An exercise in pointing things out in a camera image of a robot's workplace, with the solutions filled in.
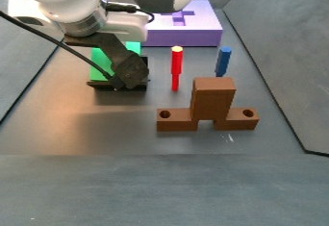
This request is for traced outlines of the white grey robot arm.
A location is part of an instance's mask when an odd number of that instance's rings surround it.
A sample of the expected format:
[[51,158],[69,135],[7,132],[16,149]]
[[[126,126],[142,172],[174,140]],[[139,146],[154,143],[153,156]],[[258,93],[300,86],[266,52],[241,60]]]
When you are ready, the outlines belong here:
[[11,0],[10,13],[19,21],[51,32],[87,37],[111,33],[125,41],[147,39],[150,13],[173,13],[192,0],[134,0],[133,12],[107,10],[110,0]]

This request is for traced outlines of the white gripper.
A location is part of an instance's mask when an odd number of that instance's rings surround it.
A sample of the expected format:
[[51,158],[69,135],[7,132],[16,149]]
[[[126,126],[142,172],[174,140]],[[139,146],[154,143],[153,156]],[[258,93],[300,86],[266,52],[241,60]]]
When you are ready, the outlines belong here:
[[50,36],[62,33],[81,38],[99,32],[114,34],[121,41],[146,41],[149,16],[142,12],[107,13],[105,2],[106,0],[99,0],[93,10],[83,14],[77,7],[61,7],[59,13],[47,13],[36,0],[10,0],[8,15]]

